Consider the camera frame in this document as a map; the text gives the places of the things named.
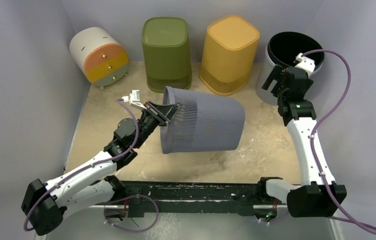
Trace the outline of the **black round bin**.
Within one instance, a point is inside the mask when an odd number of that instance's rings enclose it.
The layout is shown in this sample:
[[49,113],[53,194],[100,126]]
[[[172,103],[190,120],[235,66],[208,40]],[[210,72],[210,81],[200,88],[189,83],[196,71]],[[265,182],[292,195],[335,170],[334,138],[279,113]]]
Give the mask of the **black round bin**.
[[284,68],[296,65],[296,56],[312,50],[321,49],[322,46],[308,35],[285,31],[271,37],[265,48],[265,61],[262,73],[270,74],[275,65]]

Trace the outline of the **grey plastic basket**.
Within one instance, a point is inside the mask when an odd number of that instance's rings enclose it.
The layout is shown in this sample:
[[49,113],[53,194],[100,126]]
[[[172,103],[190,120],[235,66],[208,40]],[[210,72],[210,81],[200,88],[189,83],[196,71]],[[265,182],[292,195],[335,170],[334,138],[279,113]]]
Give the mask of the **grey plastic basket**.
[[160,129],[164,154],[235,150],[244,123],[244,107],[235,99],[167,86],[163,104],[180,104],[173,120]]

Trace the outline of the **orange plastic mesh basket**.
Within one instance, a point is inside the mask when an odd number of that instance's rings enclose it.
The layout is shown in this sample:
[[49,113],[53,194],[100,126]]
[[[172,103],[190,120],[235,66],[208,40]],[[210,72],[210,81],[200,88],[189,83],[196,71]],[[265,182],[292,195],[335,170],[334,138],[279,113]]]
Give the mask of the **orange plastic mesh basket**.
[[229,15],[206,31],[199,78],[213,93],[230,96],[250,79],[259,31],[240,16]]

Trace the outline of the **green slotted plastic basket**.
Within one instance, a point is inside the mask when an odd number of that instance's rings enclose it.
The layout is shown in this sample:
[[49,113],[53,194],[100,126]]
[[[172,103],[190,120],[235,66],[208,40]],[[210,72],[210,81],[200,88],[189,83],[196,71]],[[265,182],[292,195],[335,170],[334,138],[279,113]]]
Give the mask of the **green slotted plastic basket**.
[[187,90],[192,82],[189,31],[179,17],[153,17],[142,30],[146,82],[163,93],[166,86]]

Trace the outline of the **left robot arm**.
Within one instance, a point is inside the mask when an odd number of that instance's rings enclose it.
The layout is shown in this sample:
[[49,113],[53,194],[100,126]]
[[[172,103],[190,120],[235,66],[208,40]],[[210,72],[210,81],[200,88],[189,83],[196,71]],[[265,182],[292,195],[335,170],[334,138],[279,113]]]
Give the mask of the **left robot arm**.
[[135,106],[141,109],[136,118],[123,100],[117,101],[130,114],[122,119],[112,140],[93,158],[54,179],[33,180],[26,189],[21,210],[25,214],[23,229],[43,236],[56,229],[74,213],[96,204],[126,204],[133,198],[144,198],[129,192],[114,172],[131,163],[140,148],[157,127],[166,127],[181,104],[156,104],[147,101]]

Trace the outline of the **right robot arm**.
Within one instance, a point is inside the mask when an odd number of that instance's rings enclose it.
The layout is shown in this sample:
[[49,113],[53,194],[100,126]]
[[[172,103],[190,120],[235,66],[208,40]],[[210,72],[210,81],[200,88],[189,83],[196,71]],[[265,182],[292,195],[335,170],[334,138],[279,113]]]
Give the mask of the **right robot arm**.
[[298,67],[274,66],[262,89],[275,85],[278,113],[294,142],[301,169],[300,185],[280,177],[263,177],[256,190],[257,199],[267,204],[274,198],[287,205],[294,218],[332,217],[347,196],[346,187],[337,184],[326,163],[317,134],[317,116],[313,104],[304,98],[313,84],[308,73]]

